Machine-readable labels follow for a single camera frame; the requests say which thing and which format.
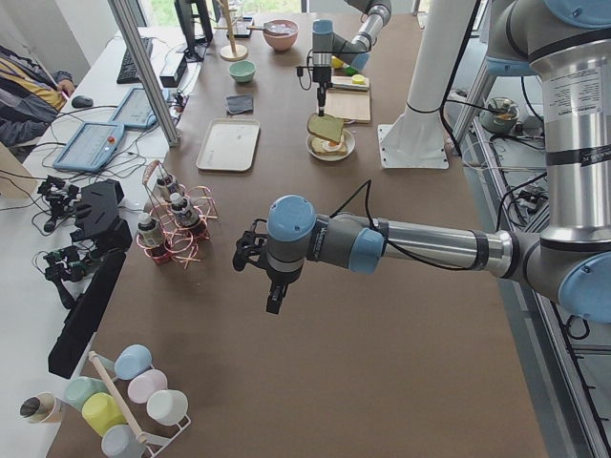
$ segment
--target person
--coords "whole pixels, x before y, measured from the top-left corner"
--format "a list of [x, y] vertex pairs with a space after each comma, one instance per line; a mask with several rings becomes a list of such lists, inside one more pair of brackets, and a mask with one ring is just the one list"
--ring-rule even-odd
[[44, 134], [74, 92], [73, 78], [53, 78], [38, 64], [0, 46], [0, 142], [10, 147]]

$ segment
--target computer mouse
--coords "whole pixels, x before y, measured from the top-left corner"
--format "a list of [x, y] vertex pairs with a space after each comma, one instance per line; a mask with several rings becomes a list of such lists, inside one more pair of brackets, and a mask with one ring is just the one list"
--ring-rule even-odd
[[94, 100], [85, 95], [77, 95], [73, 98], [73, 107], [75, 108], [89, 108], [93, 106]]

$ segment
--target monitor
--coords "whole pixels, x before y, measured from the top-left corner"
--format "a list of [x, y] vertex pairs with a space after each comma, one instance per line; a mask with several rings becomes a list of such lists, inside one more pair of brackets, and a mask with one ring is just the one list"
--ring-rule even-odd
[[[187, 61], [202, 61], [205, 48], [212, 41], [212, 26], [205, 0], [174, 0], [174, 8], [186, 41], [184, 53]], [[196, 32], [196, 22], [201, 25], [201, 34]]]

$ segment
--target folded cloth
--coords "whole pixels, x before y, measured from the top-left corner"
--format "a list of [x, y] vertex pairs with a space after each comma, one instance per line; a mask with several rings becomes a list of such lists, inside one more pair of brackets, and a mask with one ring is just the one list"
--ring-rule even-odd
[[227, 103], [227, 112], [230, 115], [238, 115], [240, 113], [253, 111], [252, 94], [229, 95], [225, 100]]

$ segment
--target pink bowl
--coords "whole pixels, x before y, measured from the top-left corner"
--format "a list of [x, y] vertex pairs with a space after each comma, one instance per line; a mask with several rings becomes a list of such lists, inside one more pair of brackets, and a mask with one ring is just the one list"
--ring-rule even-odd
[[299, 32], [299, 27], [293, 21], [289, 21], [286, 19], [276, 19], [274, 21], [269, 21], [271, 24], [278, 24], [286, 26], [292, 30], [293, 33], [287, 35], [276, 35], [268, 33], [267, 31], [263, 31], [263, 38], [269, 46], [271, 46], [276, 51], [286, 51], [290, 49], [291, 46], [297, 40], [297, 34]]

